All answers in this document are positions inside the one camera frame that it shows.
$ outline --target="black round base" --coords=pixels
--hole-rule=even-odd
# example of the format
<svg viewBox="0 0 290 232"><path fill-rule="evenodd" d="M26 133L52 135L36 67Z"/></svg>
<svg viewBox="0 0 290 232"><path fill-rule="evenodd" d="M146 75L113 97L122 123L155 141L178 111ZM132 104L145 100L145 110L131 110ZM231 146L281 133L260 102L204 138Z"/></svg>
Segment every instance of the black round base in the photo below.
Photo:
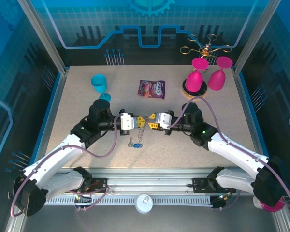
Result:
<svg viewBox="0 0 290 232"><path fill-rule="evenodd" d="M197 92L190 92L188 89L186 89L186 86L185 86L186 85L186 81L187 81L187 79L183 82L183 91L186 94L188 94L188 95L190 95L192 97L195 97L195 96L201 96L201 95L203 95L203 94L206 93L206 91L207 91L207 84L204 81L202 81L201 88Z"/></svg>

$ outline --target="key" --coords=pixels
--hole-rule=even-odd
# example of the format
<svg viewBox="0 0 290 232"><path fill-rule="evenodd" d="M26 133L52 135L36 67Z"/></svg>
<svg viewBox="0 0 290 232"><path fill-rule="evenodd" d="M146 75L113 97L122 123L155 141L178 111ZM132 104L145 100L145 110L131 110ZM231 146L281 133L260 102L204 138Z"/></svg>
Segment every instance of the key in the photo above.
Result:
<svg viewBox="0 0 290 232"><path fill-rule="evenodd" d="M130 142L128 143L128 147L133 147L132 137L130 138Z"/></svg>

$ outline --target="pink wine glass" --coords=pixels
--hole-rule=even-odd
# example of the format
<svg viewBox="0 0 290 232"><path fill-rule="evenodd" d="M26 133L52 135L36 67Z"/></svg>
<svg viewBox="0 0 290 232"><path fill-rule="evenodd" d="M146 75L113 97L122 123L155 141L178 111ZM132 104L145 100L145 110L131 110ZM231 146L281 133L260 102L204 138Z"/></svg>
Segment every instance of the pink wine glass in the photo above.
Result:
<svg viewBox="0 0 290 232"><path fill-rule="evenodd" d="M222 89L225 81L226 74L223 69L228 69L233 65L233 62L228 57L218 57L216 60L217 65L220 67L219 70L213 72L208 81L208 87L214 91L219 91Z"/></svg>
<svg viewBox="0 0 290 232"><path fill-rule="evenodd" d="M206 69L208 67L208 62L203 58L195 58L192 61L192 66L196 70L189 74L185 87L190 92L197 92L200 90L203 81L202 74L199 70Z"/></svg>

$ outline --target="black cable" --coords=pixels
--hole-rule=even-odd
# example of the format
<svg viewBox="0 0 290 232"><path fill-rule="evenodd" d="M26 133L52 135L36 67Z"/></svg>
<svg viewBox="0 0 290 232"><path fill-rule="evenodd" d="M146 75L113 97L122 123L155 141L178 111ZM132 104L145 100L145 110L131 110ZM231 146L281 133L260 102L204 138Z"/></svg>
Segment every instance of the black cable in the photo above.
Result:
<svg viewBox="0 0 290 232"><path fill-rule="evenodd" d="M183 133L184 133L184 135L186 135L186 136L190 136L190 134L186 134L184 131L183 131Z"/></svg>
<svg viewBox="0 0 290 232"><path fill-rule="evenodd" d="M101 138L102 138L104 135L106 135L107 132L108 132L108 130L107 130L106 132L104 132L103 135L101 135Z"/></svg>

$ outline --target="glass panel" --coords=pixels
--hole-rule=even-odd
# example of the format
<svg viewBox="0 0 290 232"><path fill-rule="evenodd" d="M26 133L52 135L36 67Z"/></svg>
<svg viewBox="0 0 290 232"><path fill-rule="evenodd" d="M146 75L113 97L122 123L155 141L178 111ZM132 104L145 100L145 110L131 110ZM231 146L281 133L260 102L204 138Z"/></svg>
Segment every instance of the glass panel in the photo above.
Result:
<svg viewBox="0 0 290 232"><path fill-rule="evenodd" d="M124 55L129 65L190 64L199 53L179 52L183 46L199 50L197 42L188 40L190 34L202 46L209 43L209 34L217 35L212 48L227 44L233 51L220 50L215 56L227 55L236 62L267 2L32 0L66 65L116 65L117 59L109 58L113 54ZM142 48L155 49L155 55Z"/></svg>
<svg viewBox="0 0 290 232"><path fill-rule="evenodd" d="M281 1L242 72L269 156L290 173L290 0Z"/></svg>
<svg viewBox="0 0 290 232"><path fill-rule="evenodd" d="M0 231L11 204L9 172L34 153L57 73L17 1L0 1Z"/></svg>

